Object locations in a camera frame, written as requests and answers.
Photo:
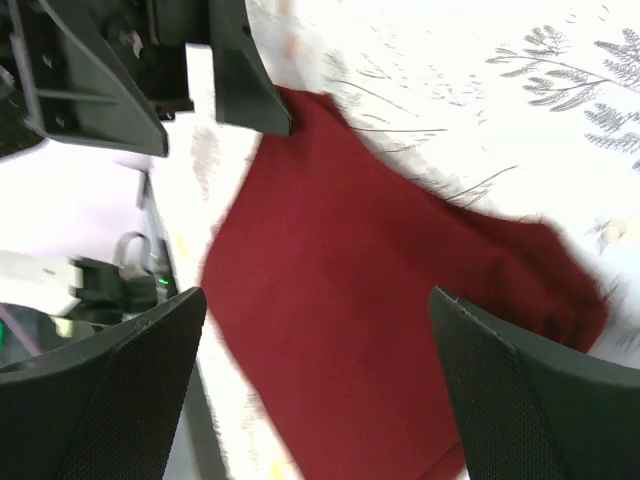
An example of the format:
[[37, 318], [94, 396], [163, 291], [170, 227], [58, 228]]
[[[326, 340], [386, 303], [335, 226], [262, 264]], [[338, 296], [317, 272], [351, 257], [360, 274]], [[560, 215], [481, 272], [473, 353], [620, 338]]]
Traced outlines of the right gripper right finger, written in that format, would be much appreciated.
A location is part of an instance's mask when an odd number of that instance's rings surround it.
[[638, 478], [638, 370], [439, 287], [429, 315], [470, 478]]

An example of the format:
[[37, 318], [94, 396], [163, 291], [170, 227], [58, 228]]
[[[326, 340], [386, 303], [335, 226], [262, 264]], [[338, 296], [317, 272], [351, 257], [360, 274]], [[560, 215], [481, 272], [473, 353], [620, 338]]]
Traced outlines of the dark red t shirt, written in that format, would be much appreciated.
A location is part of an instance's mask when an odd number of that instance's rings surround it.
[[202, 287], [307, 479], [452, 479], [464, 459], [428, 315], [442, 286], [587, 351], [608, 316], [541, 223], [451, 204], [380, 162], [326, 96], [282, 89]]

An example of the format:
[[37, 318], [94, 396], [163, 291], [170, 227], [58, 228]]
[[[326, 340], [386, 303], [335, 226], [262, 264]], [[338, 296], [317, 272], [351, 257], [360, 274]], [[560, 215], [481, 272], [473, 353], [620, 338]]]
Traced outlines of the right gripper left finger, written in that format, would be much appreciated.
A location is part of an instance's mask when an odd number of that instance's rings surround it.
[[193, 287], [3, 368], [2, 479], [162, 478], [206, 309]]

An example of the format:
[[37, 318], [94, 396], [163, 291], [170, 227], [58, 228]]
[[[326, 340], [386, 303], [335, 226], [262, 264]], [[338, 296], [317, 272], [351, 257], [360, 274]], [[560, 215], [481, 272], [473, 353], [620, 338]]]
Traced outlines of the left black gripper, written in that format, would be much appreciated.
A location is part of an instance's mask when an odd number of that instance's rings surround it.
[[[164, 156], [191, 112], [186, 42], [204, 1], [4, 1], [1, 117], [63, 143]], [[289, 136], [292, 116], [256, 48], [244, 0], [209, 2], [216, 121]]]

